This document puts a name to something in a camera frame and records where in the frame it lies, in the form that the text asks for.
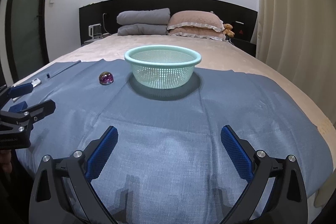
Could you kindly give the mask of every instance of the light green colander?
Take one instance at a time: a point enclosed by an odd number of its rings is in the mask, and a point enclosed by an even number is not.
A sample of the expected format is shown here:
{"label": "light green colander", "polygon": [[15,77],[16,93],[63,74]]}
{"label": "light green colander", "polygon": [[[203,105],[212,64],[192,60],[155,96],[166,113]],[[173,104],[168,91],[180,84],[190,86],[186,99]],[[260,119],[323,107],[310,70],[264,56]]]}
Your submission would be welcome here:
{"label": "light green colander", "polygon": [[198,52],[169,45],[133,48],[125,53],[135,79],[150,88],[173,89],[188,82],[195,65],[202,60]]}

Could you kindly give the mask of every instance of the blue tablecloth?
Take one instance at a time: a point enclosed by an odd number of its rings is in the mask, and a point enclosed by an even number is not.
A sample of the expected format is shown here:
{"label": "blue tablecloth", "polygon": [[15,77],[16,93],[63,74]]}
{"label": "blue tablecloth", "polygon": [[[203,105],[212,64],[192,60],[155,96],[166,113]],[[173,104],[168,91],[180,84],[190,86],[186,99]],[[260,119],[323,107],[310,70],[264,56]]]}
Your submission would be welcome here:
{"label": "blue tablecloth", "polygon": [[[99,84],[103,71],[113,84]],[[52,99],[56,110],[34,124],[31,147],[17,151],[20,162],[34,175],[44,155],[69,156],[115,126],[119,141],[92,186],[120,223],[219,223],[246,186],[220,140],[226,124],[255,150],[295,155],[308,197],[333,170],[316,126],[264,76],[196,68],[185,86],[154,92],[135,81],[125,61],[100,60],[56,63],[36,77],[42,84],[17,102]]]}

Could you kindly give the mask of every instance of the teddy bear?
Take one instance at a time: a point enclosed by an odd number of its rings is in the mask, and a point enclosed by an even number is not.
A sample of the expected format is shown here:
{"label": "teddy bear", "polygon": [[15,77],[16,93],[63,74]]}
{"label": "teddy bear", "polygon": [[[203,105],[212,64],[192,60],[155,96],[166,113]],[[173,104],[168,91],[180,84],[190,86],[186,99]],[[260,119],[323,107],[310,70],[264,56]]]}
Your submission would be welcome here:
{"label": "teddy bear", "polygon": [[232,28],[233,28],[232,25],[230,25],[230,24],[224,24],[223,26],[224,26],[223,34],[224,35],[227,34],[228,37],[233,38],[233,36],[235,35],[235,33],[233,31],[231,31]]}

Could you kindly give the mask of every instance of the curtain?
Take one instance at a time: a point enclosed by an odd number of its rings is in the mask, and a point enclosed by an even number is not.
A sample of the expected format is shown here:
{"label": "curtain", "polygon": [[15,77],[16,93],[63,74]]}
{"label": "curtain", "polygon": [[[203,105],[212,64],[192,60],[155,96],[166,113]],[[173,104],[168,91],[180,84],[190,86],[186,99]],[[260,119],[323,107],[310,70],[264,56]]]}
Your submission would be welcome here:
{"label": "curtain", "polygon": [[256,58],[336,122],[336,0],[259,0]]}

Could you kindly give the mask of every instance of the door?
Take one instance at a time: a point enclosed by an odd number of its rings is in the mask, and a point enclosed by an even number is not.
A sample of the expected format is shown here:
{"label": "door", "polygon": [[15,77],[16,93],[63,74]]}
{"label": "door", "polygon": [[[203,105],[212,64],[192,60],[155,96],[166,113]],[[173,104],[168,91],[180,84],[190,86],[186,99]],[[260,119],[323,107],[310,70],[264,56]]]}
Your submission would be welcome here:
{"label": "door", "polygon": [[14,83],[49,63],[44,29],[45,0],[8,0],[5,38]]}
{"label": "door", "polygon": [[5,84],[6,84],[6,80],[5,80],[5,76],[3,75],[3,70],[2,70],[2,67],[1,67],[1,63],[0,63],[0,86],[3,86]]}

